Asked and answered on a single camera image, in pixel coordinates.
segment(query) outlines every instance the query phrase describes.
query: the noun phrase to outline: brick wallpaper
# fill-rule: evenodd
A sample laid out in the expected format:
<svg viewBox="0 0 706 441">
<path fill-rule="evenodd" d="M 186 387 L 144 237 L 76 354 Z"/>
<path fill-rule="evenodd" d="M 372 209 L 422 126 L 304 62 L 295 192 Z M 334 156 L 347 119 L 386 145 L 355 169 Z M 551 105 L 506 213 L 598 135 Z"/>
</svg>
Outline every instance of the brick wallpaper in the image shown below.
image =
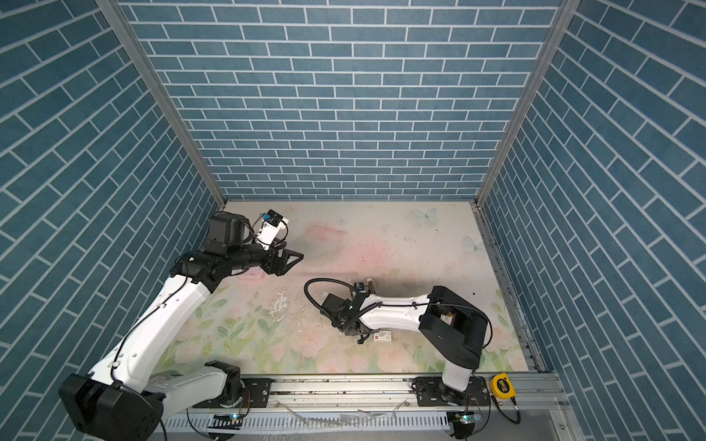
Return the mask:
<svg viewBox="0 0 706 441">
<path fill-rule="evenodd" d="M 122 1 L 231 199 L 474 197 L 559 0 Z"/>
<path fill-rule="evenodd" d="M 705 23 L 583 0 L 487 205 L 595 440 L 706 438 Z"/>
<path fill-rule="evenodd" d="M 128 330 L 215 204 L 93 0 L 0 11 L 0 440 L 81 439 L 59 384 Z"/>
</svg>

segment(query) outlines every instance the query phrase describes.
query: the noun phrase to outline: floral tablecloth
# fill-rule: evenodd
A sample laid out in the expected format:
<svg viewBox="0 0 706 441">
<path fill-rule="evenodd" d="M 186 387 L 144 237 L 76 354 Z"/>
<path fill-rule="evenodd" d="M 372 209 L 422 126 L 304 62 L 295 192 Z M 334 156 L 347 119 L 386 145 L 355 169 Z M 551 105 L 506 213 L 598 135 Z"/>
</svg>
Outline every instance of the floral tablecloth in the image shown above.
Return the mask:
<svg viewBox="0 0 706 441">
<path fill-rule="evenodd" d="M 304 282 L 332 277 L 364 282 L 381 296 L 428 294 L 443 285 L 481 308 L 493 341 L 479 371 L 524 371 L 527 364 L 505 310 L 467 203 L 229 203 L 251 221 L 274 209 L 289 218 L 289 249 L 304 261 L 283 277 L 251 270 L 230 277 L 186 321 L 155 373 L 188 373 L 206 361 L 246 374 L 436 373 L 443 358 L 418 332 L 393 330 L 391 342 L 357 344 L 307 300 Z M 313 284 L 319 302 L 346 288 Z"/>
</svg>

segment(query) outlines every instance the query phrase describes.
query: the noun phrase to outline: black mounting plate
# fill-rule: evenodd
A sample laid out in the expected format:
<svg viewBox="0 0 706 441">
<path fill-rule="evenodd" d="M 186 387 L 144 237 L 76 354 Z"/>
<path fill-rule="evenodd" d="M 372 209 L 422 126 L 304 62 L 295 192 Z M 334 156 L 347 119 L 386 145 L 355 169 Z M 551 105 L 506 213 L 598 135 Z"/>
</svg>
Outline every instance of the black mounting plate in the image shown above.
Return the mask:
<svg viewBox="0 0 706 441">
<path fill-rule="evenodd" d="M 245 384 L 245 389 L 250 391 L 250 408 L 267 407 L 272 380 L 270 378 L 241 378 L 241 381 Z M 207 399 L 193 407 L 196 409 L 233 409 L 232 407 L 221 407 L 218 399 Z"/>
<path fill-rule="evenodd" d="M 417 406 L 437 407 L 437 406 L 458 406 L 457 404 L 445 401 L 441 397 L 441 377 L 416 377 L 414 379 L 414 394 L 417 396 Z M 468 380 L 468 387 L 463 393 L 463 401 L 469 402 L 470 406 L 488 406 L 490 396 L 485 383 L 479 377 L 471 377 Z"/>
</svg>

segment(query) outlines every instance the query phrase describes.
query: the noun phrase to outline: metal corner post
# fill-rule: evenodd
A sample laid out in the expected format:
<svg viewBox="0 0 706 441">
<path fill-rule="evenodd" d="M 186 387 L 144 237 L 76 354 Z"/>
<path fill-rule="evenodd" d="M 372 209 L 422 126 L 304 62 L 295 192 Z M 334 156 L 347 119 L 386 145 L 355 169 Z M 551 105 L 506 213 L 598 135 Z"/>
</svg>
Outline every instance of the metal corner post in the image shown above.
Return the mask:
<svg viewBox="0 0 706 441">
<path fill-rule="evenodd" d="M 137 34 L 130 26 L 130 23 L 128 23 L 128 19 L 120 5 L 118 5 L 118 1 L 96 0 L 96 3 L 105 16 L 105 19 L 108 21 L 108 24 L 110 24 L 111 29 L 113 29 L 113 32 L 115 32 L 115 35 L 118 37 L 118 40 L 123 45 L 130 60 L 132 60 L 137 72 L 140 73 L 140 77 L 142 77 L 147 85 L 147 88 L 162 110 L 167 122 L 174 130 L 174 133 L 181 142 L 181 146 L 189 155 L 189 158 L 191 158 L 198 174 L 201 175 L 208 190 L 211 192 L 214 199 L 216 199 L 219 208 L 222 209 L 227 199 L 209 170 L 208 164 L 206 164 L 201 152 L 198 150 L 196 142 L 191 137 L 191 133 L 189 133 L 189 129 L 186 127 L 184 120 L 181 119 L 181 115 L 174 106 L 172 99 L 169 98 L 167 89 L 164 87 L 164 84 L 162 84 L 162 80 L 160 80 L 157 71 L 155 71 L 155 68 L 152 66 L 145 48 L 137 38 Z"/>
<path fill-rule="evenodd" d="M 505 158 L 510 153 L 510 149 L 513 148 L 513 142 L 517 137 L 517 133 L 520 132 L 520 127 L 522 122 L 525 120 L 527 112 L 530 110 L 530 105 L 534 100 L 539 86 L 542 85 L 542 80 L 549 70 L 549 64 L 551 60 L 554 59 L 556 50 L 559 48 L 559 43 L 566 32 L 571 19 L 573 18 L 576 8 L 578 8 L 581 0 L 563 0 L 559 10 L 556 12 L 554 21 L 552 21 L 551 28 L 549 28 L 549 33 L 546 36 L 546 40 L 542 45 L 542 49 L 537 55 L 537 60 L 534 62 L 534 68 L 532 73 L 529 75 L 527 84 L 524 89 L 522 89 L 522 94 L 517 101 L 517 107 L 513 113 L 513 117 L 508 123 L 508 127 L 500 139 L 498 144 L 498 149 L 493 156 L 493 160 L 490 164 L 490 169 L 486 174 L 485 179 L 481 188 L 478 190 L 478 195 L 476 196 L 476 205 L 482 207 L 486 199 L 490 195 L 490 190 L 493 188 L 493 184 L 500 173 L 500 169 L 505 162 Z"/>
</svg>

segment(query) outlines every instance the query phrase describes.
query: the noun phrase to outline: brick wall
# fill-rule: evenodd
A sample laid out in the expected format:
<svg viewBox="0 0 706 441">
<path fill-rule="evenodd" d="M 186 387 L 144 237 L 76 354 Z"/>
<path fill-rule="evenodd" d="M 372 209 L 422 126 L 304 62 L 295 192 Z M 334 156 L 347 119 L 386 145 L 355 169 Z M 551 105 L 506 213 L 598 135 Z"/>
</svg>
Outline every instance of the brick wall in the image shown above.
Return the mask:
<svg viewBox="0 0 706 441">
<path fill-rule="evenodd" d="M 68 438 L 58 385 L 128 330 L 214 202 L 92 0 L 0 10 L 0 439 Z"/>
<path fill-rule="evenodd" d="M 702 1 L 583 0 L 489 198 L 596 440 L 706 437 L 705 23 Z"/>
<path fill-rule="evenodd" d="M 231 199 L 463 199 L 559 0 L 122 1 Z"/>
</svg>

